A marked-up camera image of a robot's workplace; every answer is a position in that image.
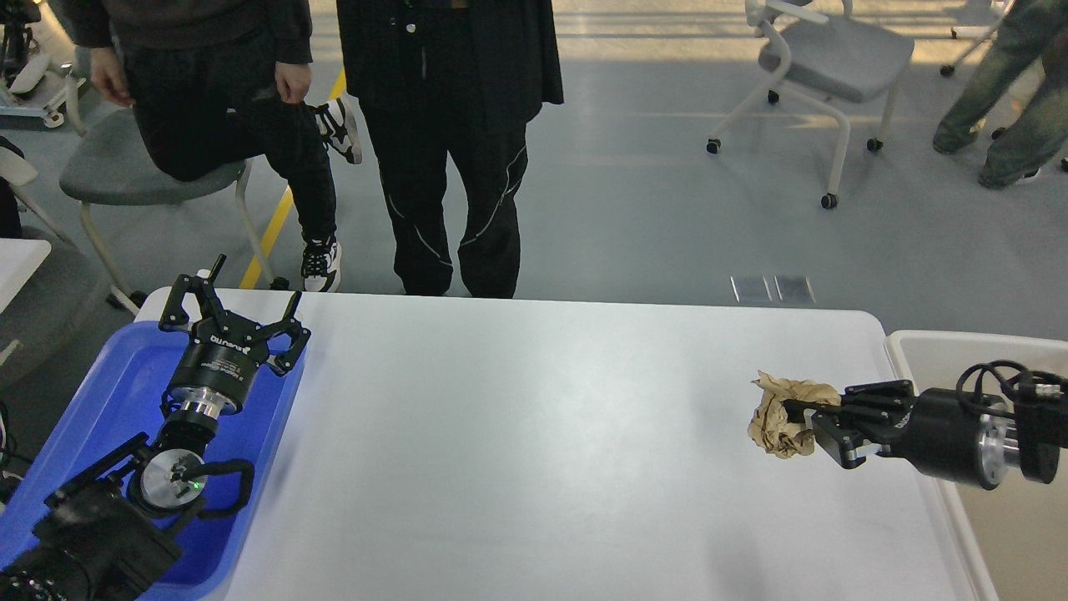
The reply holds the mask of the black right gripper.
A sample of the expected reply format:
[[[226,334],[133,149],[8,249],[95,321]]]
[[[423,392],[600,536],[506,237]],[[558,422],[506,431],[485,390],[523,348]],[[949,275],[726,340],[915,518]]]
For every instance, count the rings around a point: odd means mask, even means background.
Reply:
[[[787,399],[784,407],[790,416],[813,411],[816,442],[844,469],[897,457],[920,474],[993,490],[1020,468],[1015,420],[970,413],[949,389],[927,389],[916,400],[912,381],[878,381],[844,388],[838,406]],[[900,437],[885,444],[891,416],[910,408]]]

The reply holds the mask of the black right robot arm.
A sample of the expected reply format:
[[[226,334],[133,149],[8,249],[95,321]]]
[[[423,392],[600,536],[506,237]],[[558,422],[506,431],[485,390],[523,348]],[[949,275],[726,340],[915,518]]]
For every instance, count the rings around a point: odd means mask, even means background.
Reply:
[[[1008,359],[969,366],[953,388],[912,381],[850,386],[838,406],[796,395],[786,417],[804,425],[839,466],[904,459],[926,476],[993,490],[1010,469],[1053,483],[1067,445],[1065,378]]]

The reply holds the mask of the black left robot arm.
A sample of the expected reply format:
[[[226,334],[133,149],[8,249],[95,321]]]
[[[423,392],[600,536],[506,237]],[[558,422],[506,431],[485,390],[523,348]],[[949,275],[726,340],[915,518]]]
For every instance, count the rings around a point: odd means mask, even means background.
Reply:
[[[194,600],[232,570],[296,396],[300,292],[262,325],[177,276],[122,328],[3,513],[4,600]]]

